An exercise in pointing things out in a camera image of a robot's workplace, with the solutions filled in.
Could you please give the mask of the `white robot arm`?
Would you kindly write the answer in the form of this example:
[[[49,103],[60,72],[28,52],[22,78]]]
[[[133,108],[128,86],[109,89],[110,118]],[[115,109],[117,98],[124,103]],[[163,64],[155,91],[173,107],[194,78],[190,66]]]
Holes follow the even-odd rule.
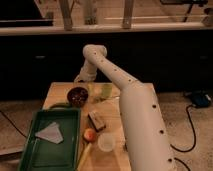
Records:
[[[119,109],[131,170],[177,171],[153,88],[109,61],[103,45],[85,45],[83,56],[76,82],[92,82],[100,70],[120,90]]]

